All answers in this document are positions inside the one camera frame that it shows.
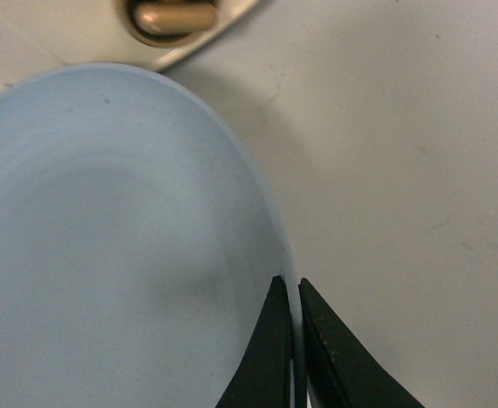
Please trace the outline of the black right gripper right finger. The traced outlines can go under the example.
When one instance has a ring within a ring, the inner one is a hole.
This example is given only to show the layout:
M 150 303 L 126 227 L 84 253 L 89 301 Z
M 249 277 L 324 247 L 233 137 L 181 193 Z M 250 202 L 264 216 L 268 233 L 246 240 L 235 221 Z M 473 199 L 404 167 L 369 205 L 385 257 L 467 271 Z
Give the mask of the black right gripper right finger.
M 306 278 L 299 293 L 310 395 L 318 407 L 421 407 Z

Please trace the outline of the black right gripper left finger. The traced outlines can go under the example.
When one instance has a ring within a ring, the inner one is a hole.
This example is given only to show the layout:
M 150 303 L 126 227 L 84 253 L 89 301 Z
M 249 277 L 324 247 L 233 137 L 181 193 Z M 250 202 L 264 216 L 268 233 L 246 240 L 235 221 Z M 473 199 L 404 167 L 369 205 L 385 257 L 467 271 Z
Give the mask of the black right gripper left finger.
M 286 283 L 272 279 L 241 362 L 218 407 L 291 405 L 291 311 Z

